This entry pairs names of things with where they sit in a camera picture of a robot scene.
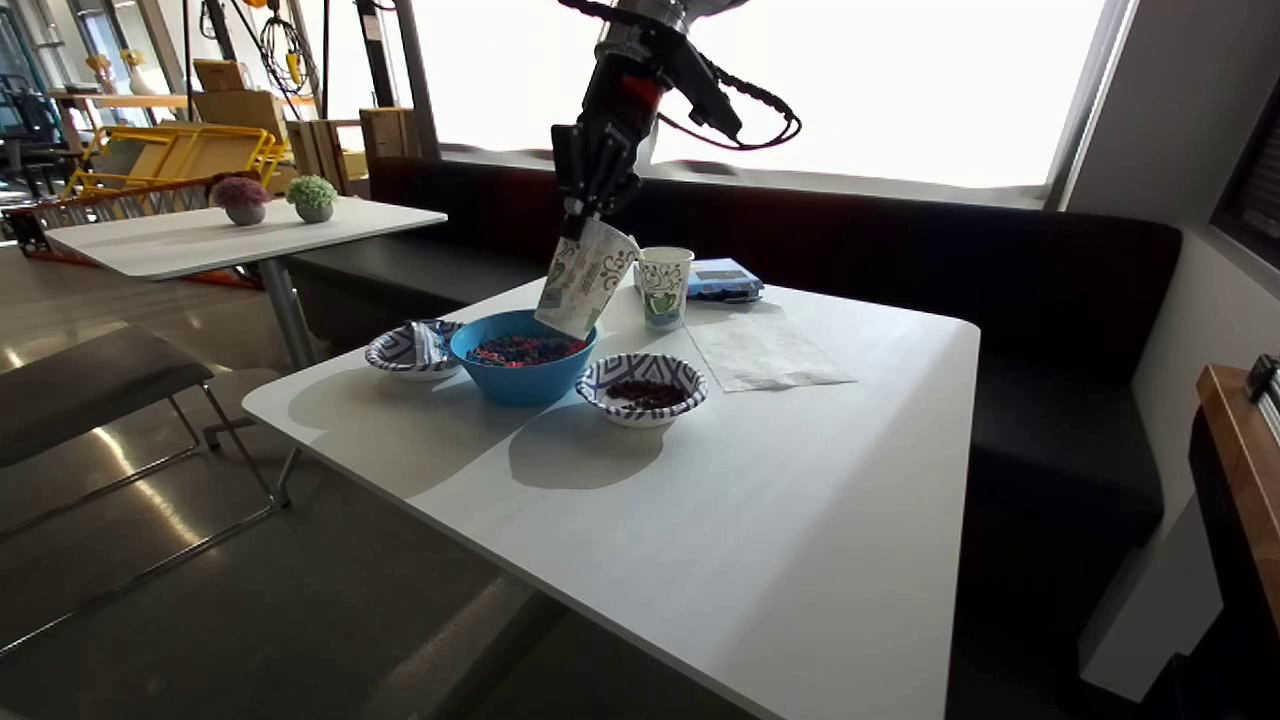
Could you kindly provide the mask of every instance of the gray floor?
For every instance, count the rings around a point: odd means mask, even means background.
[[[0,248],[0,372],[115,325],[203,356],[229,409],[284,369],[259,292],[134,285]],[[199,391],[178,400],[213,425]],[[287,452],[266,427],[243,437],[262,470]],[[182,443],[154,404],[0,470],[0,528]],[[494,573],[320,465],[303,461],[292,488],[292,513],[3,657],[0,718],[415,718],[413,690],[430,680],[413,678],[413,657]],[[243,465],[203,452],[0,544],[0,645],[255,504]],[[736,718],[611,637],[542,617],[547,631],[490,670],[463,718]]]

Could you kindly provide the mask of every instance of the paper cup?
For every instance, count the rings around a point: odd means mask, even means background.
[[[576,341],[591,336],[636,256],[640,243],[599,218],[586,221],[581,239],[561,235],[534,320]]]
[[[692,270],[686,248],[671,248],[671,243],[640,248],[636,287],[640,287],[649,325],[655,328],[681,325],[686,303],[686,270]]]

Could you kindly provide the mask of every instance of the bowl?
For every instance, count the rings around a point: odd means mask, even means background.
[[[604,356],[576,391],[627,427],[667,427],[705,404],[705,382],[681,356]]]
[[[363,346],[363,366],[419,385],[442,382],[455,372],[455,362],[449,356],[449,331],[455,331],[449,320],[396,325]]]
[[[449,352],[468,369],[485,400],[509,409],[555,404],[582,375],[586,341],[540,325],[530,312],[494,312],[449,336]]]

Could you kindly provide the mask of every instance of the white table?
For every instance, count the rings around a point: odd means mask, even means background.
[[[273,199],[266,221],[252,227],[235,227],[221,208],[199,208],[50,227],[50,239],[118,276],[149,280],[252,263],[273,298],[287,362],[300,369],[310,362],[310,346],[280,256],[428,224],[442,224],[442,212],[340,198],[329,224],[303,224],[292,206]]]
[[[530,308],[534,287],[459,315]],[[836,331],[855,385],[725,391],[713,325]],[[511,411],[463,375],[403,385],[361,352],[243,409],[749,711],[941,720],[975,341],[965,320],[787,287],[650,336],[620,292],[599,352],[676,352],[706,382],[664,437],[576,395]]]

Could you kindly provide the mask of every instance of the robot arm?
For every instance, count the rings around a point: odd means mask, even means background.
[[[667,87],[686,97],[694,123],[713,123],[736,141],[739,118],[718,87],[725,72],[705,60],[682,33],[692,21],[739,9],[744,0],[561,3],[607,21],[576,123],[552,128],[563,235],[576,239],[586,218],[616,212],[640,188],[631,172],[636,147],[649,141]]]

